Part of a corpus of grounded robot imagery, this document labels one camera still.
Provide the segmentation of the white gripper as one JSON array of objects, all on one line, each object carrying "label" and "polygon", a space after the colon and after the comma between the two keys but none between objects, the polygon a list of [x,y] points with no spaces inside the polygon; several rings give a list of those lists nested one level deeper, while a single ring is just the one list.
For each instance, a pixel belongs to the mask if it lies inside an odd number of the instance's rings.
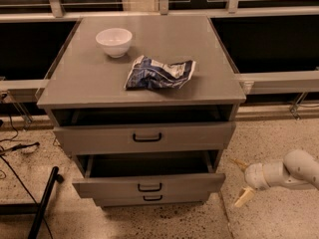
[{"label": "white gripper", "polygon": [[270,184],[267,180],[270,174],[270,166],[263,163],[253,163],[247,165],[245,162],[239,159],[233,159],[232,162],[236,164],[242,171],[245,170],[244,179],[250,186],[243,187],[239,192],[239,196],[234,203],[234,206],[239,208],[254,197],[255,190],[266,190],[270,188]]}]

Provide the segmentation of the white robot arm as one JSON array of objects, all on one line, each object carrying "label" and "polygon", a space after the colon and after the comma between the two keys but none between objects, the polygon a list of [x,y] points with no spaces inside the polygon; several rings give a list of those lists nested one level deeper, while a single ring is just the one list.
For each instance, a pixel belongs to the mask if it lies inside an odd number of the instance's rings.
[{"label": "white robot arm", "polygon": [[233,159],[232,162],[241,168],[247,183],[239,192],[235,207],[243,206],[257,191],[271,187],[291,190],[319,189],[319,162],[305,150],[295,149],[287,153],[282,160],[269,163],[247,165],[238,159]]}]

